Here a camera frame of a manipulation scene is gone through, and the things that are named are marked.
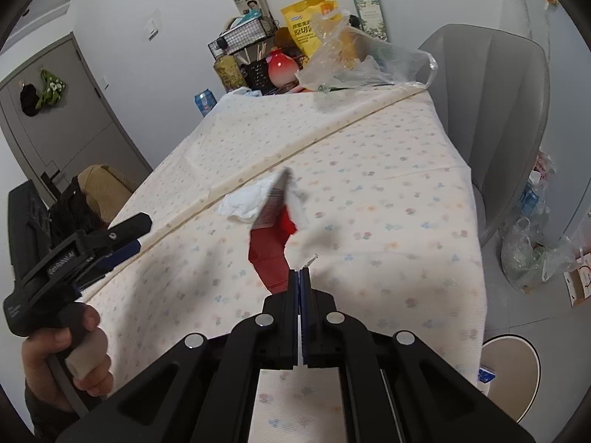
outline floral tablecloth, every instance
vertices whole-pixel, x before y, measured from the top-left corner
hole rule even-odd
[[[269,293],[247,259],[249,226],[216,207],[231,177],[248,184],[285,166],[311,222],[287,243],[291,268],[318,254],[312,286],[340,310],[372,331],[413,331],[475,382],[486,294],[470,169],[428,93],[337,93],[324,105],[310,94],[222,100],[128,202],[119,219],[145,211],[154,231],[89,297],[116,388],[186,334],[215,337],[261,311]],[[260,144],[245,136],[253,125],[266,132]],[[345,441],[337,371],[262,371],[250,440]]]

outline door handle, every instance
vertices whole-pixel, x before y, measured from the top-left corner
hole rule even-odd
[[[55,196],[55,199],[60,199],[61,196],[61,191],[59,191],[57,189],[57,186],[55,186],[55,183],[53,182],[53,180],[55,179],[55,177],[57,175],[60,174],[60,171],[56,171],[53,175],[49,176],[46,172],[43,172],[41,174],[41,181],[43,181],[43,183],[45,183],[45,186],[47,187],[47,189],[51,192],[51,194],[53,196]]]

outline blue can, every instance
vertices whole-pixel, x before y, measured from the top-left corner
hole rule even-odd
[[[213,107],[217,104],[218,100],[216,100],[216,97],[211,90],[205,90],[203,93],[195,95],[195,105],[197,105],[204,117],[212,111]]]

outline green box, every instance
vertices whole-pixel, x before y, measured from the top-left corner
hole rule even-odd
[[[361,20],[361,29],[372,37],[388,41],[386,25],[383,23],[382,8],[379,0],[353,0],[357,15]]]

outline human hand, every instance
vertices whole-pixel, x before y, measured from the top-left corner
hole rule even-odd
[[[96,331],[100,316],[92,306],[85,306],[84,327],[87,331]],[[46,360],[49,355],[68,348],[71,343],[72,335],[68,328],[41,328],[28,337],[22,347],[25,378],[32,393],[40,401],[70,412],[73,411],[72,406],[57,386]],[[74,379],[74,385],[91,396],[107,395],[113,388],[113,375],[109,372],[110,364],[109,356],[105,355],[102,362],[85,378]]]

